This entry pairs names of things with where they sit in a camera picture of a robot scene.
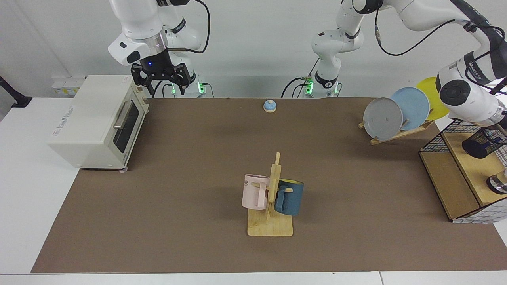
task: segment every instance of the blue mug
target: blue mug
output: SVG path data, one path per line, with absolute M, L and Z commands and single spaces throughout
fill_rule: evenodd
M 301 199 L 303 198 L 303 186 L 304 184 L 299 181 L 280 179 L 278 183 L 279 190 L 276 194 L 275 211 L 290 216 L 299 214 Z M 287 188 L 292 189 L 292 192 L 287 192 Z

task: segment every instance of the white wall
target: white wall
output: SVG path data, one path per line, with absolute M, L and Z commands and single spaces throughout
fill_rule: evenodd
M 340 4 L 340 0 L 206 2 L 212 16 L 210 46 L 205 54 L 191 56 L 196 70 L 213 83 L 215 94 L 226 97 L 279 96 L 288 79 L 308 74 L 316 60 L 310 48 L 312 35 L 336 28 Z M 468 2 L 492 24 L 507 28 L 505 0 Z M 190 2 L 180 10 L 204 36 L 204 9 Z M 369 15 L 364 21 L 363 48 L 340 56 L 343 95 L 389 96 L 435 76 L 442 66 L 478 47 L 472 36 L 450 25 L 411 53 L 393 58 L 378 48 L 373 20 Z M 381 12 L 379 25 L 383 45 L 392 52 L 404 51 L 427 33 L 407 30 L 393 9 Z M 52 96 L 51 77 L 65 76 L 67 71 L 72 76 L 129 73 L 107 52 L 121 32 L 107 0 L 1 0 L 0 28 L 0 74 L 27 95 Z M 0 112 L 11 103 L 6 96 L 0 93 Z

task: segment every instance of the oven handle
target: oven handle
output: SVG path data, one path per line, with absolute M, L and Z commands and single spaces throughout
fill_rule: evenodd
M 128 114 L 130 113 L 130 109 L 132 109 L 132 106 L 134 106 L 134 102 L 132 101 L 123 102 L 122 109 L 120 110 L 120 114 L 118 115 L 118 118 L 116 119 L 113 128 L 123 129 L 125 123 L 127 122 Z

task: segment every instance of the light blue plate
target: light blue plate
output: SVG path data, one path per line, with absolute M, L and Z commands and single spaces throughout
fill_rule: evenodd
M 429 115 L 428 97 L 415 87 L 405 87 L 396 91 L 391 99 L 396 102 L 403 113 L 403 121 L 408 122 L 402 127 L 403 131 L 418 128 Z

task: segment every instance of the yellow plate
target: yellow plate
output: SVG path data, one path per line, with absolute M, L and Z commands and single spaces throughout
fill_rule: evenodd
M 440 100 L 440 94 L 437 90 L 436 77 L 426 78 L 425 80 L 417 84 L 417 88 L 420 89 L 429 100 L 429 108 L 432 110 L 429 113 L 428 120 L 433 121 L 440 119 L 449 113 L 449 109 Z

